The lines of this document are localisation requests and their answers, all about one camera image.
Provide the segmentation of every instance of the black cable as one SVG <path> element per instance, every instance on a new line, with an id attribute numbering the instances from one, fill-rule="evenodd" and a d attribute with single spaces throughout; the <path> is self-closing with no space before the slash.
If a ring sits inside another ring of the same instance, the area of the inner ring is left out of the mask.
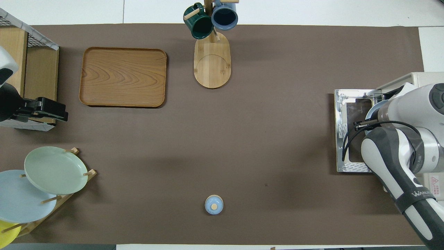
<path id="1" fill-rule="evenodd" d="M 421 135 L 418 131 L 418 129 L 416 129 L 415 127 L 413 127 L 412 125 L 405 123 L 405 122 L 401 122 L 401 121 L 379 121 L 379 122 L 375 122 L 371 125 L 365 126 L 363 128 L 360 128 L 358 131 L 356 131 L 356 134 L 354 134 L 347 142 L 347 145 L 345 144 L 345 140 L 347 139 L 348 134 L 351 132 L 352 129 L 350 129 L 347 133 L 346 136 L 344 137 L 344 141 L 342 143 L 342 161 L 345 160 L 345 153 L 347 152 L 347 149 L 350 146 L 351 141 L 353 141 L 353 139 L 356 137 L 356 135 L 358 135 L 359 133 L 361 133 L 362 131 L 368 129 L 369 127 L 374 127 L 376 125 L 379 124 L 384 124 L 384 123 L 395 123 L 395 124 L 401 124 L 404 126 L 407 126 L 409 128 L 411 128 L 413 131 L 415 131 L 415 133 L 417 133 L 418 135 Z"/>
<path id="2" fill-rule="evenodd" d="M 344 161 L 344 159 L 345 159 L 345 151 L 344 151 L 344 148 L 345 148 L 345 140 L 346 140 L 347 137 L 349 136 L 350 132 L 351 132 L 352 130 L 354 130 L 356 127 L 358 127 L 358 126 L 360 126 L 360 124 L 354 125 L 352 129 L 350 129 L 349 131 L 347 131 L 347 133 L 345 133 L 344 140 L 342 141 L 342 148 L 343 148 L 343 150 L 342 150 L 342 161 Z"/>

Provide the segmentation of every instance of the mug rack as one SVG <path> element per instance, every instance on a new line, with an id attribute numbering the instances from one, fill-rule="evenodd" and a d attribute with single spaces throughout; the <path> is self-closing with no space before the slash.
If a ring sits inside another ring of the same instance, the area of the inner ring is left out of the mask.
<path id="1" fill-rule="evenodd" d="M 205 13 L 211 17 L 215 0 L 205 0 Z M 220 0 L 221 3 L 239 3 L 239 0 Z M 200 12 L 199 8 L 184 15 L 188 20 Z M 194 46 L 194 77 L 208 89 L 222 87 L 231 76 L 231 54 L 228 39 L 214 28 L 209 36 L 197 39 Z"/>

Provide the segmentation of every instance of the brown mat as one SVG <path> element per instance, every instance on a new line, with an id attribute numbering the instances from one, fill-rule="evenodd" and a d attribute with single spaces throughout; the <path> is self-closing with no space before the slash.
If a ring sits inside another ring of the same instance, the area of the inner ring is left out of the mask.
<path id="1" fill-rule="evenodd" d="M 333 90 L 423 71 L 417 28 L 249 26 L 224 32 L 232 75 L 202 87 L 183 24 L 36 26 L 61 46 L 58 100 L 69 122 L 43 133 L 0 127 L 0 168 L 32 149 L 81 150 L 98 175 L 15 242 L 421 244 L 370 174 L 337 174 Z M 159 109 L 79 101 L 92 46 L 168 55 Z M 224 211 L 207 215 L 218 194 Z"/>

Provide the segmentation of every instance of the black clamp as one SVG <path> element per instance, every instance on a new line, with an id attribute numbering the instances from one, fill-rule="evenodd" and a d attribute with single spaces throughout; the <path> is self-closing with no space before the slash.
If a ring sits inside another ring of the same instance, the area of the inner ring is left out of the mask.
<path id="1" fill-rule="evenodd" d="M 436 200 L 435 196 L 433 196 L 433 194 L 426 187 L 416 187 L 412 190 L 404 192 L 399 198 L 396 199 L 395 205 L 402 214 L 415 202 L 429 198 Z"/>

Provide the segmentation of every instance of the warning sticker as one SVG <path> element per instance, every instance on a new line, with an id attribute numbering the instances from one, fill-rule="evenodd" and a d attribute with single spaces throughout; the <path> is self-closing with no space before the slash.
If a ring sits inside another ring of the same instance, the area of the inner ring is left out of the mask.
<path id="1" fill-rule="evenodd" d="M 431 187 L 432 187 L 432 190 L 431 190 L 432 194 L 435 197 L 441 196 L 441 192 L 440 192 L 440 178 L 439 178 L 439 176 L 431 175 L 430 176 L 430 184 L 431 184 Z"/>

